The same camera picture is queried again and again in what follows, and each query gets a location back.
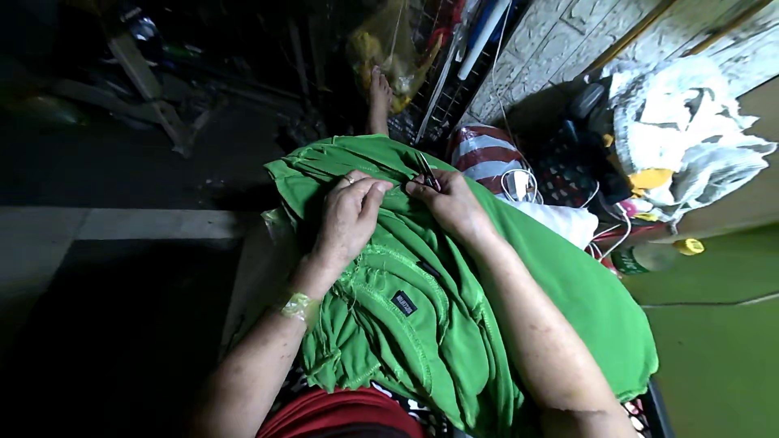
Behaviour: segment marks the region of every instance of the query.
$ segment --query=green t-shirt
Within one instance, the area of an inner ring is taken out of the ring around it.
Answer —
[[[395,184],[371,240],[323,299],[319,322],[303,339],[308,381],[332,391],[374,380],[443,411],[473,435],[535,434],[537,411],[525,400],[474,261],[403,191],[419,173],[416,152],[384,135],[333,137],[266,166],[298,235],[311,242],[324,196],[348,171]],[[642,394],[657,352],[646,316],[617,277],[485,187],[468,184],[614,394],[621,401]]]

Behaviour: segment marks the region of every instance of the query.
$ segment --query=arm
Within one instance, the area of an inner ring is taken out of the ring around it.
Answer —
[[[406,190],[466,246],[488,282],[515,367],[541,408],[546,436],[635,436],[587,346],[498,235],[459,172],[433,169],[442,192],[416,182]]]
[[[289,290],[321,301],[365,246],[376,227],[384,192],[392,183],[351,171],[327,195],[322,229],[314,249],[293,274]],[[192,418],[192,435],[254,436],[298,353],[306,323],[266,313],[219,365],[204,388]]]

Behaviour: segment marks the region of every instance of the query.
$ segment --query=yellow bottle cap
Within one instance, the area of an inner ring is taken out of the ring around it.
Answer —
[[[674,242],[674,248],[678,249],[680,253],[685,256],[695,256],[701,254],[705,249],[703,243],[695,238],[686,238],[684,240],[677,240]]]

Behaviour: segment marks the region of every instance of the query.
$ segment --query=small scissors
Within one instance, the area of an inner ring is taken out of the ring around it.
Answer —
[[[422,152],[417,152],[417,158],[422,167],[421,174],[425,177],[425,185],[427,187],[432,187],[436,192],[440,192],[441,184],[439,184],[438,179],[433,175],[433,170],[430,168],[428,161],[425,160],[425,156],[422,155]]]

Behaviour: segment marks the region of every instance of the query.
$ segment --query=leg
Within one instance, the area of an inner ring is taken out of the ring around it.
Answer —
[[[387,115],[390,113],[392,104],[392,88],[387,82],[386,76],[380,71],[378,66],[374,66],[371,71],[371,88],[368,91],[368,123],[365,131],[368,134],[389,135],[387,128]]]

